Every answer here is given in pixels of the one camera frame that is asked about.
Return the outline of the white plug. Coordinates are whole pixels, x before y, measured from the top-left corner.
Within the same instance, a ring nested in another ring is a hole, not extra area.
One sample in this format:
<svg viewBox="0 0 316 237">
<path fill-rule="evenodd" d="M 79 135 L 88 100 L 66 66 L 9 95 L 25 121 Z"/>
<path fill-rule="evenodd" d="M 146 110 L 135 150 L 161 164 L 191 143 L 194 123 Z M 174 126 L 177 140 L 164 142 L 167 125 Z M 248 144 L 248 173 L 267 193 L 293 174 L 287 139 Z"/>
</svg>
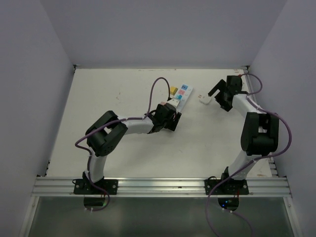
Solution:
<svg viewBox="0 0 316 237">
<path fill-rule="evenodd" d="M 206 94 L 206 95 L 199 95 L 198 98 L 199 98 L 199 102 L 204 104 L 204 105 L 208 105 L 213 99 L 208 94 Z"/>
</svg>

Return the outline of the white power strip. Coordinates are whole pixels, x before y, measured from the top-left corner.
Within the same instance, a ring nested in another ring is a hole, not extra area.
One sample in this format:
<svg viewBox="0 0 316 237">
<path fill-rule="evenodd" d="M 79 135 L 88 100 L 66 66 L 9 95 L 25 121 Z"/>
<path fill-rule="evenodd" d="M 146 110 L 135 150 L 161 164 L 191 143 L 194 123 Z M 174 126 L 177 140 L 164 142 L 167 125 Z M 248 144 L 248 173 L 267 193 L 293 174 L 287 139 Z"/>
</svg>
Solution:
<svg viewBox="0 0 316 237">
<path fill-rule="evenodd" d="M 181 112 L 183 110 L 193 90 L 194 88 L 187 84 L 182 84 L 180 88 L 177 90 L 176 94 L 174 95 L 174 98 L 179 101 L 179 104 L 177 106 L 178 112 Z"/>
</svg>

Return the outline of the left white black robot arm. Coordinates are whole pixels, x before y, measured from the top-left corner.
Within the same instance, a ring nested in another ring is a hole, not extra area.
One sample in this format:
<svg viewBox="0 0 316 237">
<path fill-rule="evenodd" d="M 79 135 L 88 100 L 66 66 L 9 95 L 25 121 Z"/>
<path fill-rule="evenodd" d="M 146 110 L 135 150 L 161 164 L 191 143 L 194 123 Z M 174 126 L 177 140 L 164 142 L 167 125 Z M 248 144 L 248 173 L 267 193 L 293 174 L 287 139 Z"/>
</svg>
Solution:
<svg viewBox="0 0 316 237">
<path fill-rule="evenodd" d="M 175 131 L 182 113 L 173 105 L 159 104 L 155 110 L 140 118 L 117 116 L 113 111 L 104 113 L 87 131 L 84 139 L 89 149 L 85 188 L 92 194 L 102 190 L 107 156 L 114 151 L 123 136 L 152 134 L 162 129 Z"/>
</svg>

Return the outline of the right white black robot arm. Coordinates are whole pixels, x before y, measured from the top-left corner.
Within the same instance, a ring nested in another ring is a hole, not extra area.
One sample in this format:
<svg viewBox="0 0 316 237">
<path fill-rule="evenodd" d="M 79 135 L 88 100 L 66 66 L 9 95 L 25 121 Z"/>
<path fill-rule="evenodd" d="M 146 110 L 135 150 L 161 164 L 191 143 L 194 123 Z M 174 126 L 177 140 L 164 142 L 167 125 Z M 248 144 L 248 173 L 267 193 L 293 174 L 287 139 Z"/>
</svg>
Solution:
<svg viewBox="0 0 316 237">
<path fill-rule="evenodd" d="M 242 90 L 241 76 L 227 76 L 220 80 L 208 93 L 215 96 L 216 102 L 225 111 L 237 110 L 244 118 L 240 137 L 241 151 L 234 162 L 222 173 L 220 188 L 231 194 L 237 184 L 244 181 L 261 157 L 266 157 L 278 148 L 279 119 L 264 112 L 251 98 L 250 93 Z"/>
</svg>

